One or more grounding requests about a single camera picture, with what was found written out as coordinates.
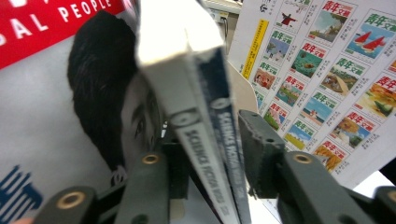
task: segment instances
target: book spine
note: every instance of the book spine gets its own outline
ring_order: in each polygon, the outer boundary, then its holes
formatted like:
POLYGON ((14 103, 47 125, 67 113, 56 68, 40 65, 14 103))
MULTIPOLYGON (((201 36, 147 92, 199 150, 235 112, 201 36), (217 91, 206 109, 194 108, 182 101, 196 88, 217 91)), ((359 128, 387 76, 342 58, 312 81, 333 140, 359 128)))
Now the book spine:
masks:
POLYGON ((189 76, 197 73, 193 58, 190 55, 180 55, 167 62, 143 67, 142 70, 222 222, 238 224, 222 158, 216 148, 213 131, 204 122, 208 115, 201 113, 200 107, 204 105, 200 105, 197 100, 203 95, 191 83, 189 76))
POLYGON ((222 47, 197 53, 198 83, 204 95, 206 114, 210 115, 210 125, 215 130, 219 149, 225 157, 233 198, 242 224, 251 223, 248 194, 245 181, 243 151, 236 119, 233 112, 227 68, 222 47))

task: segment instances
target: white book cover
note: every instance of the white book cover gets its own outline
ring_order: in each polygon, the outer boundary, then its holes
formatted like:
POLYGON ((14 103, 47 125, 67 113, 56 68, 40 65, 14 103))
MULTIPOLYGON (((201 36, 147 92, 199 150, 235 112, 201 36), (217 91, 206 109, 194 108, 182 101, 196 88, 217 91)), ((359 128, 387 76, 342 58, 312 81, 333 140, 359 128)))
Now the white book cover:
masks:
MULTIPOLYGON (((141 3, 137 46, 140 68, 155 90, 222 222, 239 223, 205 97, 197 80, 196 57, 221 46, 222 40, 217 25, 195 1, 177 0, 174 4, 183 10, 173 10, 169 2, 141 3)), ((201 57, 204 61, 209 59, 211 55, 201 57)))

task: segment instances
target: book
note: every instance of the book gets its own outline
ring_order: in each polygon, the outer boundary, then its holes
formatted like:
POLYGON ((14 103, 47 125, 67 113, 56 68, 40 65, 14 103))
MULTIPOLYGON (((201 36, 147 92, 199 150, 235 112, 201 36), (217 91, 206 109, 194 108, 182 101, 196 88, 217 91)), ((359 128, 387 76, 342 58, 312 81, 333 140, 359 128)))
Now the book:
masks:
POLYGON ((137 60, 223 223, 240 223, 209 112, 203 68, 222 48, 217 25, 192 0, 141 3, 137 60), (175 10, 178 5, 183 10, 175 10))
POLYGON ((232 187, 233 198, 241 223, 251 223, 247 185, 245 182, 244 157, 240 136, 233 112, 232 96, 223 57, 223 47, 218 46, 196 57, 198 76, 190 73, 191 79, 198 78, 208 105, 211 126, 215 131, 218 148, 223 153, 226 173, 232 187))
POLYGON ((132 166, 134 156, 127 155, 155 142, 161 122, 154 122, 150 89, 134 74, 136 21, 128 8, 135 5, 0 4, 0 54, 7 55, 0 60, 0 223, 35 217, 52 195, 72 186, 108 190, 132 166), (152 108, 150 119, 142 121, 143 111, 135 120, 144 129, 128 114, 142 104, 152 108))

